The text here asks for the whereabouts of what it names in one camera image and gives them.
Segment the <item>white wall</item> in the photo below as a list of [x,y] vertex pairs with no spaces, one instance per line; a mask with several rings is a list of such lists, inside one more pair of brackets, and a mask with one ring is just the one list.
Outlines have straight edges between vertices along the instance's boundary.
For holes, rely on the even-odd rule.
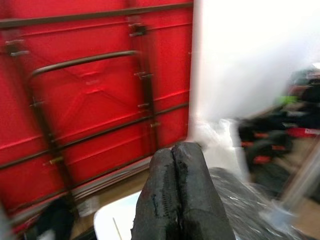
[[320,61],[320,0],[195,0],[191,121],[263,111]]

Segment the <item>floor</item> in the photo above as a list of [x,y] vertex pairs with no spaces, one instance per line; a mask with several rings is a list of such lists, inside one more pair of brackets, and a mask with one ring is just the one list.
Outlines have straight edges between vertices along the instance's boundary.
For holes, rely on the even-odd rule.
[[[312,139],[295,141],[294,151],[286,156],[288,162],[281,161],[281,164],[288,170],[294,171],[294,169],[301,165],[301,161],[305,159],[306,153],[312,144]],[[148,178],[148,174],[148,170],[145,170],[106,188],[105,191],[98,196],[100,207],[140,191]],[[305,199],[298,210],[297,216],[294,226],[306,235],[320,240],[320,204]],[[80,218],[73,227],[71,238],[78,236],[92,227],[93,219],[94,214]]]

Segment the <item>metal frame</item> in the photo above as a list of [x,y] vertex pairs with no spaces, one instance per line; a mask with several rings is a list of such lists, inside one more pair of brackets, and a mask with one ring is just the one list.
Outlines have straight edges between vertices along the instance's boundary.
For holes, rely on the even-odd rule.
[[[43,202],[56,198],[61,194],[65,194],[66,192],[67,192],[67,195],[69,195],[70,200],[75,204],[76,200],[78,201],[80,198],[87,197],[90,194],[93,194],[96,191],[109,186],[110,184],[115,182],[115,179],[116,181],[120,181],[126,177],[129,177],[133,174],[143,171],[144,169],[147,169],[148,161],[144,161],[144,163],[139,167],[135,167],[134,163],[140,162],[142,159],[145,159],[148,156],[151,156],[159,148],[158,132],[157,132],[157,125],[159,123],[156,121],[156,116],[166,114],[171,111],[175,111],[177,109],[189,106],[189,103],[186,102],[183,104],[179,104],[179,105],[164,109],[159,112],[155,112],[153,84],[152,84],[153,75],[151,73],[150,64],[149,64],[150,49],[148,48],[148,38],[146,36],[147,29],[145,28],[145,26],[135,21],[131,22],[132,24],[129,25],[130,27],[133,27],[132,28],[133,31],[132,31],[132,34],[130,34],[130,36],[133,37],[132,45],[134,46],[134,49],[139,50],[139,54],[137,54],[138,53],[137,50],[128,50],[128,51],[104,53],[100,55],[88,56],[88,57],[73,59],[69,61],[59,62],[56,64],[44,66],[34,70],[26,79],[26,81],[24,80],[25,76],[27,75],[25,74],[24,66],[21,63],[19,56],[22,54],[27,54],[28,51],[21,50],[21,46],[20,46],[21,40],[20,39],[16,40],[17,35],[15,33],[14,28],[32,26],[32,25],[41,25],[41,24],[54,24],[54,23],[61,23],[61,22],[82,21],[82,20],[115,17],[115,16],[134,16],[134,15],[158,12],[158,11],[167,11],[167,10],[174,10],[174,9],[180,9],[180,8],[191,8],[193,7],[193,2],[148,6],[148,7],[131,7],[132,6],[131,4],[129,4],[128,6],[129,8],[125,8],[125,9],[95,12],[95,13],[39,17],[39,18],[26,18],[26,19],[9,18],[9,19],[0,20],[0,29],[4,33],[3,35],[4,37],[6,37],[6,40],[8,40],[6,42],[7,53],[12,57],[12,61],[15,64],[15,67],[20,75],[20,78],[21,80],[23,80],[22,86],[26,92],[26,95],[30,102],[30,106],[33,108],[36,119],[41,127],[43,136],[45,137],[46,142],[48,144],[48,149],[46,150],[31,154],[29,156],[25,156],[23,158],[20,158],[5,164],[1,164],[0,170],[4,170],[10,167],[25,163],[27,161],[31,161],[35,158],[39,158],[46,154],[50,154],[53,157],[50,163],[57,164],[59,174],[61,175],[65,185],[65,189],[62,189],[59,192],[44,196],[43,198],[38,199],[38,201],[36,202],[30,202],[30,205],[29,206],[24,205],[23,209],[28,208],[31,205],[35,205],[37,203],[41,203],[40,205],[43,206],[42,204]],[[141,80],[141,84],[144,92],[144,101],[145,101],[145,103],[142,104],[141,107],[145,108],[145,110],[149,113],[149,115],[130,121],[130,122],[123,123],[121,125],[117,125],[115,127],[111,127],[111,128],[99,131],[92,135],[85,136],[83,138],[68,142],[66,144],[59,145],[55,139],[53,132],[51,131],[50,124],[46,120],[46,116],[44,114],[44,111],[42,110],[42,104],[41,102],[37,101],[36,96],[33,93],[33,89],[30,87],[29,83],[33,81],[35,77],[47,72],[51,72],[51,71],[55,71],[55,70],[59,70],[59,69],[63,69],[71,66],[76,66],[80,64],[91,63],[95,61],[101,61],[105,59],[118,58],[118,57],[124,57],[124,56],[136,56],[136,60],[138,62],[138,66],[140,69],[140,71],[137,73],[137,76]],[[73,179],[69,173],[69,170],[64,162],[62,150],[72,147],[74,145],[81,144],[83,142],[95,139],[97,137],[106,135],[108,133],[129,127],[138,123],[146,122],[146,121],[150,122],[150,129],[151,129],[150,136],[153,136],[153,139],[151,139],[150,142],[154,143],[154,149],[152,149],[150,153],[142,157],[133,159],[132,161],[127,162],[121,166],[117,166],[113,169],[109,169],[108,171],[103,172],[90,179],[87,179],[86,181],[81,182],[79,184],[75,184],[73,182]],[[115,179],[112,176],[109,176],[110,174],[115,173],[116,171],[122,168],[130,168],[132,170],[127,170],[124,173],[116,175]],[[99,182],[100,179],[104,179],[104,180],[102,183],[97,185],[96,182]]]

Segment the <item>clear plastic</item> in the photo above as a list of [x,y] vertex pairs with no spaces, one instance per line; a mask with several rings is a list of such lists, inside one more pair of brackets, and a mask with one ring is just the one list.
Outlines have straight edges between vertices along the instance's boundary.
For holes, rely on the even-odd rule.
[[261,217],[270,207],[262,191],[242,183],[223,168],[210,168],[209,172],[237,240],[304,239],[291,225],[285,231],[278,231]]

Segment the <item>wooden floor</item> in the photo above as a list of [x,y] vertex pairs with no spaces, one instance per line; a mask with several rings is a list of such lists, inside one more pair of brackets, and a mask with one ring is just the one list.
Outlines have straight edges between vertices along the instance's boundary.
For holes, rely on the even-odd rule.
[[[294,151],[288,158],[304,159],[304,153],[309,145],[310,142],[308,142],[308,140],[296,142]],[[148,174],[148,170],[145,170],[106,188],[105,191],[98,196],[100,207],[140,191],[148,178]],[[297,216],[294,226],[306,235],[320,240],[320,204],[306,199],[301,205]],[[80,218],[74,225],[72,238],[92,227],[93,219],[94,214]]]

